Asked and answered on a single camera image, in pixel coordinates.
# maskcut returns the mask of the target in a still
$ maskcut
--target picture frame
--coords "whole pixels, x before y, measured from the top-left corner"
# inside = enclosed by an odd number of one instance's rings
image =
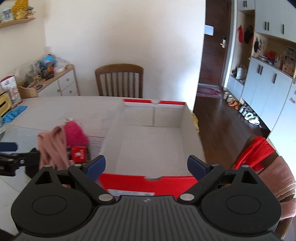
[[[2,9],[2,22],[12,21],[13,14],[10,7],[6,7]]]

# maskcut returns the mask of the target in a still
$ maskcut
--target doormat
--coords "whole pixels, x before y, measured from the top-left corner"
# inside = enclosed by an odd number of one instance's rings
[[[223,99],[221,90],[216,85],[198,84],[196,96]]]

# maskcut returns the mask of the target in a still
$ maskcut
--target silver bolt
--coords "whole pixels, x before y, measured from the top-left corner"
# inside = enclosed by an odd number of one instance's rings
[[[102,202],[109,202],[113,199],[113,196],[111,194],[101,194],[99,196],[99,200]]]
[[[190,194],[190,193],[183,193],[182,195],[180,195],[180,199],[183,201],[192,201],[194,199],[194,195]]]

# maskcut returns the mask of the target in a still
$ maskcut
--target red small box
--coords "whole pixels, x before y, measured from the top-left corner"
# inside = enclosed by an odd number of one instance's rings
[[[72,160],[74,162],[86,162],[87,161],[87,151],[86,147],[72,147],[71,148],[72,153]]]

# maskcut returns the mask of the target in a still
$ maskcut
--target cardboard box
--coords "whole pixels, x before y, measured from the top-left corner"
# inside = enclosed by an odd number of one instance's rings
[[[196,183],[187,169],[187,158],[195,155],[205,161],[187,105],[170,101],[125,99],[101,154],[107,162],[100,178],[105,189],[156,195],[176,196],[186,191]],[[172,192],[167,189],[168,180],[174,193],[167,193]]]

